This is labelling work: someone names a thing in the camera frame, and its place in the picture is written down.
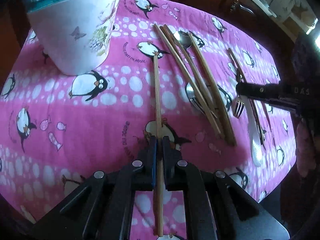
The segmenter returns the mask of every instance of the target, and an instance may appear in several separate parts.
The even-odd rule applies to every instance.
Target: silver rivet
[[[180,161],[178,161],[178,165],[179,165],[180,167],[185,167],[185,166],[188,165],[188,163],[187,163],[185,160],[180,160]]]
[[[94,177],[95,177],[96,179],[101,179],[103,176],[104,176],[103,171],[96,171],[96,172],[94,173]]]
[[[142,166],[142,161],[139,161],[139,160],[133,161],[132,165],[134,167],[141,167]]]
[[[223,171],[216,171],[216,176],[218,178],[224,178],[226,174]]]

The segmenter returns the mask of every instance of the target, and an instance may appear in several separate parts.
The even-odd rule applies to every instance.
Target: wooden chopstick
[[[205,84],[205,82],[204,82],[204,80],[203,80],[198,68],[194,64],[193,60],[190,58],[190,56],[189,56],[188,52],[186,51],[186,49],[181,45],[181,43],[179,41],[177,41],[176,37],[173,36],[173,34],[170,31],[170,29],[168,28],[168,26],[165,24],[163,27],[170,34],[170,37],[173,39],[174,43],[179,47],[179,49],[181,50],[181,52],[183,53],[183,55],[187,59],[189,65],[191,67],[191,70],[192,70],[196,80],[198,81],[199,89],[200,89],[202,95],[207,100],[208,106],[209,106],[210,110],[212,111],[213,116],[216,118],[216,121],[217,121],[220,129],[222,130],[220,121],[219,121],[219,119],[217,117],[217,114],[216,114],[216,109],[215,109],[215,107],[213,105],[213,102],[212,102],[212,98],[209,95],[209,91],[206,89],[206,84]]]
[[[156,92],[156,123],[157,123],[157,145],[158,153],[160,156],[157,157],[157,206],[158,206],[158,236],[163,236],[163,158],[162,158],[162,121],[161,121],[161,105],[160,105],[160,81],[159,81],[159,66],[158,57],[153,57],[153,71],[155,73],[155,92]]]
[[[230,122],[230,119],[228,117],[228,113],[226,111],[226,107],[223,104],[223,101],[221,99],[220,93],[219,93],[219,89],[218,86],[214,80],[212,71],[210,69],[210,67],[208,66],[207,61],[205,60],[204,56],[202,55],[201,50],[198,48],[198,45],[195,43],[195,41],[193,40],[192,36],[190,33],[188,33],[191,42],[192,42],[192,46],[196,52],[196,55],[199,59],[199,61],[201,62],[201,65],[204,69],[204,72],[207,75],[208,78],[208,82],[211,86],[211,91],[212,91],[212,96],[214,97],[214,100],[218,106],[219,109],[219,115],[221,118],[221,124],[223,125],[223,129],[224,129],[224,134],[225,134],[225,138],[226,138],[226,142],[232,146],[236,146],[237,142],[236,142],[236,137],[235,134],[233,132],[233,128]]]
[[[247,83],[247,80],[246,80],[246,78],[244,76],[244,73],[243,73],[243,71],[241,69],[241,65],[240,65],[236,55],[233,53],[231,48],[228,49],[228,52],[229,52],[229,54],[231,56],[231,59],[235,62],[236,66],[237,66],[237,69],[238,69],[240,75],[242,76],[242,79],[243,79],[244,83]],[[254,118],[255,118],[256,123],[257,123],[258,131],[259,131],[259,137],[260,137],[260,143],[261,143],[261,145],[264,146],[263,133],[262,133],[262,128],[261,128],[261,124],[260,124],[260,120],[259,120],[259,116],[258,116],[257,107],[255,105],[254,100],[252,100],[252,99],[249,99],[249,100],[250,100],[251,107],[252,107],[252,110],[253,110]]]
[[[161,37],[162,41],[168,46],[170,52],[172,53],[173,57],[175,58],[175,60],[177,61],[183,75],[185,76],[185,78],[188,80],[188,82],[190,83],[191,87],[193,88],[193,91],[197,97],[197,99],[199,100],[199,103],[201,104],[205,116],[207,117],[207,119],[209,120],[210,125],[212,126],[215,135],[216,136],[221,136],[221,131],[220,128],[218,127],[218,124],[215,120],[215,118],[213,117],[211,110],[209,109],[209,107],[207,106],[206,102],[204,101],[204,98],[199,90],[199,88],[197,87],[196,83],[192,80],[190,73],[188,71],[188,69],[186,68],[186,66],[184,65],[182,59],[180,58],[179,54],[175,51],[174,47],[175,44],[173,42],[173,40],[171,39],[170,41],[168,39],[170,39],[170,35],[167,33],[166,35],[162,32],[162,30],[160,30],[159,26],[157,24],[155,24],[155,28],[159,34],[159,36]]]

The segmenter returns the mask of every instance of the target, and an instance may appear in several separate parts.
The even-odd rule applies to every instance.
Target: cabinet handle
[[[235,0],[233,2],[233,4],[230,7],[230,12],[233,12],[236,9],[236,6],[237,6],[238,2],[239,2],[239,0]]]

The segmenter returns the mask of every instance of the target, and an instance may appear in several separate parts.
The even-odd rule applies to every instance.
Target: tablecloth
[[[154,23],[193,33],[219,85],[237,147],[215,138],[205,116],[190,104],[186,79]],[[31,30],[0,96],[0,193],[35,222],[93,172],[116,171],[134,160],[154,134],[157,55],[163,131],[172,147],[201,170],[224,170],[261,201],[295,163],[294,131],[287,111],[267,105],[270,128],[256,102],[266,150],[262,165],[253,164],[246,112],[237,119],[230,109],[236,91],[229,47],[248,82],[279,82],[262,45],[222,19],[167,0],[120,0],[107,59],[76,77],[56,68]],[[196,61],[193,50],[188,52]],[[157,239],[152,195],[136,193],[131,239]],[[186,238],[182,192],[165,191],[163,203],[162,239]]]

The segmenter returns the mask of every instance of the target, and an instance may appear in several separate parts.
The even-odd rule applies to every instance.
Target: bamboo chopstick
[[[155,28],[156,28],[159,36],[161,37],[162,41],[168,46],[170,52],[172,53],[173,57],[177,61],[183,75],[185,76],[185,78],[188,80],[188,82],[192,86],[193,91],[194,91],[197,99],[199,100],[199,103],[201,104],[201,106],[204,110],[204,113],[205,113],[207,119],[209,120],[209,123],[211,124],[211,126],[215,132],[215,135],[221,136],[220,128],[218,127],[218,124],[217,124],[215,118],[213,117],[211,110],[209,109],[206,102],[204,101],[204,98],[203,98],[202,94],[200,93],[200,90],[198,89],[196,83],[192,80],[190,73],[189,73],[188,69],[186,68],[186,66],[184,65],[183,61],[181,60],[179,54],[175,51],[175,49],[174,49],[175,45],[174,45],[173,40],[172,39],[171,39],[171,41],[168,40],[168,39],[170,39],[170,35],[168,33],[167,33],[167,35],[165,35],[162,32],[162,30],[160,30],[160,28],[157,24],[155,24]]]
[[[164,28],[170,34],[170,37],[173,39],[174,43],[179,47],[179,49],[181,50],[183,55],[186,57],[189,65],[191,67],[191,70],[192,70],[196,80],[198,81],[199,89],[202,92],[202,95],[207,100],[208,106],[209,106],[213,116],[216,118],[216,121],[217,121],[220,129],[222,130],[220,121],[219,121],[219,119],[217,117],[217,114],[216,114],[216,109],[215,109],[215,107],[213,105],[213,102],[212,102],[212,98],[211,98],[211,96],[209,94],[209,91],[206,89],[206,84],[205,84],[205,82],[204,82],[204,80],[203,80],[198,68],[194,64],[193,60],[190,58],[190,56],[189,56],[188,52],[186,51],[186,49],[181,45],[181,43],[179,41],[177,41],[176,37],[173,36],[172,32],[170,31],[170,29],[168,28],[168,26],[166,24],[164,25]]]
[[[239,73],[240,75],[242,76],[242,79],[244,81],[244,83],[247,83],[247,80],[244,76],[244,73],[241,69],[241,65],[236,57],[236,55],[233,53],[232,49],[229,48],[228,49],[228,52],[231,56],[231,59],[235,62],[236,66],[237,66],[237,69],[239,70]],[[255,102],[254,100],[250,99],[250,103],[251,103],[251,107],[252,107],[252,110],[253,110],[253,114],[254,114],[254,118],[256,120],[256,123],[257,123],[257,127],[258,127],[258,132],[259,132],[259,137],[260,137],[260,143],[261,145],[264,146],[264,143],[263,143],[263,133],[262,133],[262,128],[261,128],[261,124],[260,124],[260,120],[259,120],[259,116],[258,116],[258,111],[257,111],[257,107],[255,105]]]
[[[163,159],[162,159],[162,121],[161,121],[161,105],[160,105],[160,81],[159,81],[159,69],[158,69],[158,57],[153,57],[153,71],[155,73],[155,92],[156,92],[156,123],[157,123],[157,145],[158,153],[157,156],[157,206],[158,206],[158,236],[163,236]]]
[[[210,67],[208,66],[207,61],[205,60],[204,56],[202,55],[201,50],[198,48],[198,45],[195,43],[195,41],[193,40],[192,36],[190,35],[190,33],[188,33],[191,42],[192,42],[192,46],[196,51],[196,54],[198,56],[199,61],[201,62],[201,65],[204,69],[204,72],[206,73],[207,77],[208,77],[208,82],[211,86],[211,91],[212,91],[212,96],[215,99],[215,102],[218,106],[219,109],[219,114],[220,114],[220,118],[221,118],[221,124],[223,125],[223,129],[224,129],[224,134],[226,137],[226,142],[232,146],[236,146],[237,142],[236,142],[236,137],[235,134],[233,132],[233,128],[230,122],[230,119],[228,117],[228,113],[226,111],[226,107],[223,104],[223,101],[221,99],[220,96],[220,92],[218,89],[218,86],[214,80],[213,74],[211,72]]]

